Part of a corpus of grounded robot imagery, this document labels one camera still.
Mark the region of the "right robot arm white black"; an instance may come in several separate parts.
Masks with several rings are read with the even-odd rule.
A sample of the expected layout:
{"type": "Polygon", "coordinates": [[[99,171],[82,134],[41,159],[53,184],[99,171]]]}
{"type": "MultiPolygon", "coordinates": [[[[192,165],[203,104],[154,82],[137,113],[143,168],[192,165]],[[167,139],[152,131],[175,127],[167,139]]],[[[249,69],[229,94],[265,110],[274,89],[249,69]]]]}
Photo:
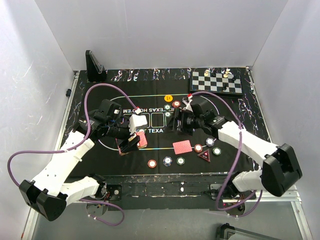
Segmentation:
{"type": "Polygon", "coordinates": [[[244,192],[263,190],[281,197],[303,176],[296,153],[289,144],[265,141],[214,110],[204,110],[199,103],[174,107],[168,124],[175,132],[192,135],[201,129],[207,135],[227,143],[253,159],[261,170],[233,173],[227,179],[226,192],[237,199],[244,192]]]}

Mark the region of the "green poker chip stack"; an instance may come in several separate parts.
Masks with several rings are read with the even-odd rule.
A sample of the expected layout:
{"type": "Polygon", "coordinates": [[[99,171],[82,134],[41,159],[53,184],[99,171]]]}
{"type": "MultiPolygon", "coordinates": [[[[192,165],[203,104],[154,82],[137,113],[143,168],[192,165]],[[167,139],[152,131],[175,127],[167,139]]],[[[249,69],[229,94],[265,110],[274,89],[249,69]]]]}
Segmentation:
{"type": "Polygon", "coordinates": [[[180,166],[184,165],[185,164],[185,159],[183,157],[178,157],[176,159],[176,163],[180,166]]]}

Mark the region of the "yellow dealer button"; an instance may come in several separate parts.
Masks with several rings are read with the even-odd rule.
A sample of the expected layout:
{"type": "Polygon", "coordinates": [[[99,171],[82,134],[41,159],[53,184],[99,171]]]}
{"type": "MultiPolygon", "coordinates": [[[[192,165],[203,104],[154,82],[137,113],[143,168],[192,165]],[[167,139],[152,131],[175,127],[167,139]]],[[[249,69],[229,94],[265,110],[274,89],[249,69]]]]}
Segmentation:
{"type": "Polygon", "coordinates": [[[164,96],[164,100],[167,102],[167,103],[170,103],[173,101],[173,96],[170,95],[170,94],[167,94],[164,96]]]}

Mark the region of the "red playing card deck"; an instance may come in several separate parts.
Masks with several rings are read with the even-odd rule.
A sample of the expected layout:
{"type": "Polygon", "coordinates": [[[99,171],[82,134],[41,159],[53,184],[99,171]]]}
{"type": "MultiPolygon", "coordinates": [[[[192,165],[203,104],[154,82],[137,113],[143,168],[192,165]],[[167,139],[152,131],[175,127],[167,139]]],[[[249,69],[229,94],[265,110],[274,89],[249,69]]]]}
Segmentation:
{"type": "Polygon", "coordinates": [[[133,136],[139,136],[139,143],[137,144],[138,150],[143,149],[148,145],[145,133],[143,131],[138,131],[138,132],[134,133],[133,135],[131,135],[130,137],[133,137],[133,136]]]}

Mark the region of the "black triangular all-in marker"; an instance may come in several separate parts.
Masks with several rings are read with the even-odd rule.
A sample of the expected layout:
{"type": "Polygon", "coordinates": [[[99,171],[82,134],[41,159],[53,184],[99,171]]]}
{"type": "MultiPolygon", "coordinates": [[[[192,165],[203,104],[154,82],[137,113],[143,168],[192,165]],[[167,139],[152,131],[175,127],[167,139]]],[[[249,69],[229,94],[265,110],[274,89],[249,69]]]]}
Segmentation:
{"type": "Polygon", "coordinates": [[[197,156],[198,156],[199,158],[201,158],[201,159],[203,159],[203,160],[207,161],[208,163],[210,163],[210,162],[211,162],[211,160],[210,160],[210,151],[209,151],[209,149],[204,150],[203,152],[200,152],[197,156]]]}

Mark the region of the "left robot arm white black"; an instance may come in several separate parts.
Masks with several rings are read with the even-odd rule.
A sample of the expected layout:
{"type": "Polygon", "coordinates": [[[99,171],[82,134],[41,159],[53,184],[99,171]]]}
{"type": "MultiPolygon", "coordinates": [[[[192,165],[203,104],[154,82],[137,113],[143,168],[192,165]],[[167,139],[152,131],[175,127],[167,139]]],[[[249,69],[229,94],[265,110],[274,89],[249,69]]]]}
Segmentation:
{"type": "Polygon", "coordinates": [[[38,175],[19,185],[26,204],[48,221],[56,220],[73,202],[86,197],[95,200],[108,197],[107,183],[97,174],[87,175],[72,183],[65,182],[98,140],[114,138],[121,154],[137,151],[143,146],[139,133],[146,128],[148,121],[140,108],[130,116],[124,116],[121,105],[104,99],[98,109],[86,110],[85,113],[63,144],[63,152],[55,153],[38,175]]]}

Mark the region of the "red poker chip stack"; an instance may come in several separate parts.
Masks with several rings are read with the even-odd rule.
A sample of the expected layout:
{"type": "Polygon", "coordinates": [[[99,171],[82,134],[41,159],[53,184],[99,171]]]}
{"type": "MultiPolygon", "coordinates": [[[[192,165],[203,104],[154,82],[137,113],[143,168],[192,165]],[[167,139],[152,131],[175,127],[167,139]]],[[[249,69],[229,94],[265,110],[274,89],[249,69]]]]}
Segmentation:
{"type": "Polygon", "coordinates": [[[147,166],[151,169],[155,168],[157,166],[157,162],[153,159],[150,159],[148,162],[147,162],[147,166]]]}

